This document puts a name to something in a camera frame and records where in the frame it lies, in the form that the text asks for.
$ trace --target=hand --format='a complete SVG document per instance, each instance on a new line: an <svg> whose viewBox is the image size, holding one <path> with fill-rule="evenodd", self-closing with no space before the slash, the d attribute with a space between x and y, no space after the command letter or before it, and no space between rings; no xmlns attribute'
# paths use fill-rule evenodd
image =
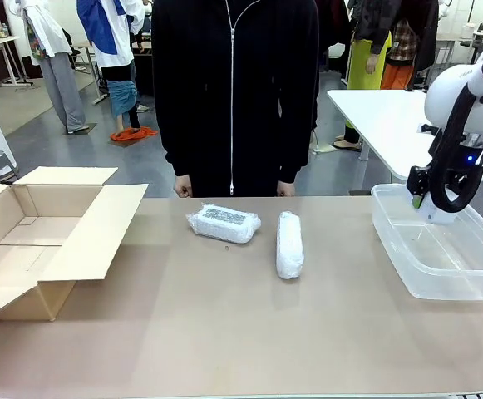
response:
<svg viewBox="0 0 483 399"><path fill-rule="evenodd" d="M191 180L189 175L176 176L175 187L173 187L176 194L180 198L193 197L193 190L191 189Z"/></svg>
<svg viewBox="0 0 483 399"><path fill-rule="evenodd" d="M279 181L278 187L276 187L276 194L278 197L294 197L294 183Z"/></svg>
<svg viewBox="0 0 483 399"><path fill-rule="evenodd" d="M371 54L367 60L367 68L365 70L369 75L373 74L376 70L377 60L380 57L379 54Z"/></svg>

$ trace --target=white package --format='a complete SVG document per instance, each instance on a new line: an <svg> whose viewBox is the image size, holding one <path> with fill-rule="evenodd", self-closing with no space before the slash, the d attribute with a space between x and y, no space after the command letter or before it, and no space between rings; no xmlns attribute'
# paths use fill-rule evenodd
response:
<svg viewBox="0 0 483 399"><path fill-rule="evenodd" d="M289 280L300 276L304 263L300 218L282 212L278 218L276 238L276 270L280 278Z"/></svg>
<svg viewBox="0 0 483 399"><path fill-rule="evenodd" d="M261 226L256 214L210 204L203 204L199 212L188 214L187 218L195 234L236 244L248 243Z"/></svg>

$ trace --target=open cardboard box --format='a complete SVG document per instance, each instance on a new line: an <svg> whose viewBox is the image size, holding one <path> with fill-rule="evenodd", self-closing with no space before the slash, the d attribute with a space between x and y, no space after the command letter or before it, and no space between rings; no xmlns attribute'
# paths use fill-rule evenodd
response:
<svg viewBox="0 0 483 399"><path fill-rule="evenodd" d="M117 168L39 167L0 185L0 320L54 320L80 280L104 279L147 185Z"/></svg>

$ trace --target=white robotic arm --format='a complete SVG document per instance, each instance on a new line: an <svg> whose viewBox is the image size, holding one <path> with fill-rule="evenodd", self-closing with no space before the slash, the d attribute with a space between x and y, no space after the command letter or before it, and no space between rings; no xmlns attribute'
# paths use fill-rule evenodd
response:
<svg viewBox="0 0 483 399"><path fill-rule="evenodd" d="M437 77L426 96L426 117L439 128L431 163L413 166L407 188L415 208L454 214L474 198L483 176L483 55Z"/></svg>

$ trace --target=gray pants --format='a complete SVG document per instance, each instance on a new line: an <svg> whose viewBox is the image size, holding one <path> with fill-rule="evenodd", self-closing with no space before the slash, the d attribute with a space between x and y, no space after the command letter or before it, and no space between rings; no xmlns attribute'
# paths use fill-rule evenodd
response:
<svg viewBox="0 0 483 399"><path fill-rule="evenodd" d="M58 52L54 57L38 62L52 106L62 124L68 131L84 126L86 116L67 54Z"/></svg>

